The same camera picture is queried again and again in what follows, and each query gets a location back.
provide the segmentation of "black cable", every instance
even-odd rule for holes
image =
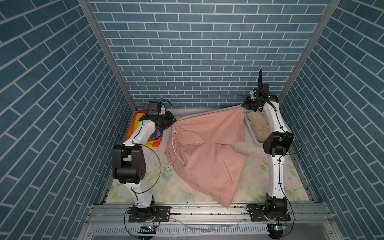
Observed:
[[[285,193],[284,193],[284,191],[283,191],[283,188],[281,187],[281,186],[282,186],[282,183],[281,183],[281,181],[280,181],[280,162],[281,162],[281,161],[280,161],[280,158],[281,158],[281,157],[283,157],[283,155],[281,155],[281,156],[279,157],[279,160],[277,160],[278,163],[279,163],[279,185],[280,185],[280,189],[281,189],[282,193],[284,194],[284,197],[287,199],[287,201],[288,201],[288,203],[289,203],[289,206],[290,206],[290,208],[291,208],[291,211],[292,211],[292,214],[293,214],[293,221],[292,221],[292,228],[291,228],[291,230],[290,230],[286,235],[281,236],[280,238],[289,235],[289,234],[291,233],[291,231],[293,230],[293,226],[295,225],[295,213],[293,212],[291,202],[289,201],[289,199],[287,198],[287,196],[285,195]]]
[[[125,214],[127,213],[127,211],[128,211],[128,209],[130,209],[130,208],[132,208],[132,207],[128,207],[126,210],[125,210],[125,212],[124,212],[124,227],[125,227],[125,230],[127,231],[127,233],[129,234],[129,235],[131,235],[132,237],[134,237],[134,238],[136,238],[136,239],[140,239],[141,240],[141,238],[139,238],[139,237],[136,237],[136,236],[134,236],[134,235],[132,235],[129,231],[128,231],[128,229],[127,229],[127,226],[125,225]]]
[[[245,206],[245,210],[246,210],[247,212],[251,213],[252,211],[251,211],[251,210],[248,210],[248,206],[249,206],[249,204],[247,204],[247,205]]]
[[[160,165],[160,171],[159,171],[159,176],[157,177],[157,180],[156,182],[152,185],[152,187],[148,188],[147,190],[145,190],[144,192],[135,192],[135,190],[133,190],[133,187],[131,187],[131,190],[135,193],[135,194],[142,194],[142,193],[145,193],[145,192],[148,192],[149,190],[151,190],[155,185],[156,183],[159,181],[160,179],[160,175],[161,175],[161,162],[160,162],[160,158],[159,156],[157,155],[157,153],[155,151],[153,151],[150,147],[147,147],[145,144],[138,144],[138,145],[141,145],[141,146],[144,146],[146,148],[148,148],[149,150],[151,150],[157,157],[157,159],[159,160],[159,165]]]
[[[143,124],[144,124],[144,121],[141,120],[141,126],[140,126],[140,129],[139,129],[139,132],[136,134],[136,136],[135,136],[134,138],[132,138],[132,143],[133,143],[133,144],[135,144],[135,143],[133,142],[133,140],[135,140],[135,138],[139,135],[141,129],[143,128]]]
[[[287,222],[285,221],[285,218],[283,217],[283,215],[280,215],[280,216],[283,218],[283,220],[285,222],[285,228],[288,228],[288,225],[287,225]]]
[[[299,140],[298,138],[295,138],[294,140],[299,141],[299,144],[300,144],[300,149],[299,149],[299,151],[297,151],[297,152],[293,152],[293,153],[287,153],[286,155],[297,154],[297,153],[299,153],[299,152],[302,151],[302,149],[303,149],[303,145],[301,144],[300,140]]]
[[[277,108],[269,100],[262,98],[262,97],[257,97],[257,98],[267,102],[269,105],[271,105],[271,107],[273,107],[273,109],[275,110],[276,118],[277,118],[277,121],[280,125],[280,128],[285,132],[284,127],[281,125],[279,117],[277,116]]]
[[[137,199],[137,203],[136,203],[136,205],[133,205],[134,207],[136,207],[138,204],[139,204],[139,198],[137,197],[137,195],[136,195],[136,193],[135,193],[135,191],[133,191],[133,193],[135,194],[135,196],[136,196],[136,199]]]
[[[164,99],[164,98],[152,98],[152,99],[150,99],[150,100],[153,100],[153,99],[162,99],[160,102],[162,102],[162,101],[167,101],[171,106],[172,106],[172,103],[170,102],[170,101],[168,101],[167,99]]]
[[[153,221],[152,227],[154,230],[160,226],[160,213],[158,212],[157,215],[159,217],[159,224],[155,227],[155,221]]]

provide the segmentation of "colorful cloth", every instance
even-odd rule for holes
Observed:
[[[139,126],[139,119],[147,113],[147,109],[138,110],[135,112],[131,125],[129,126],[127,137],[125,140],[127,141],[130,136],[132,136],[133,132]],[[159,147],[160,142],[163,138],[163,129],[156,129],[154,133],[148,138],[148,141],[145,143],[147,147]]]

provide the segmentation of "blue brick wallpaper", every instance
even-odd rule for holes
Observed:
[[[260,67],[280,93],[328,0],[90,0],[139,108],[240,104]]]
[[[77,238],[130,115],[77,0],[0,1],[0,239]]]
[[[383,13],[382,0],[342,0],[282,104],[345,239],[384,236]]]

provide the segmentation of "floral tablecloth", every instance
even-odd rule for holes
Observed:
[[[269,162],[262,146],[255,147],[253,144],[246,124],[244,124],[244,128],[245,142],[231,146],[235,151],[246,155],[232,202],[264,201],[269,190]],[[193,189],[174,172],[164,154],[169,140],[170,128],[164,131],[160,147],[152,148],[159,155],[162,165],[160,179],[156,186],[151,189],[151,194],[156,202],[217,202],[212,196]],[[143,181],[150,187],[158,177],[159,163],[152,151],[147,148],[143,148],[143,151],[147,164],[147,173]],[[284,163],[284,185],[285,194],[289,200],[309,200],[289,156],[285,158]],[[120,184],[118,180],[114,179],[106,202],[133,202],[133,198],[128,189],[123,184]]]

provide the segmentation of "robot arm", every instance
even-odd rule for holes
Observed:
[[[258,86],[251,91],[251,96],[245,98],[242,107],[253,111],[264,111],[269,121],[271,134],[263,143],[264,152],[268,154],[270,173],[270,189],[266,196],[264,212],[271,218],[276,218],[282,213],[288,213],[287,199],[283,192],[283,167],[285,155],[295,136],[292,132],[287,131],[280,114],[277,96],[270,93],[269,84],[262,83],[261,69]]]
[[[139,212],[144,217],[154,215],[155,203],[145,183],[141,181],[146,173],[142,146],[156,129],[165,130],[174,122],[176,119],[162,107],[161,101],[150,101],[147,113],[139,119],[139,126],[131,137],[113,148],[113,178],[125,184],[135,200],[134,206],[141,209]]]

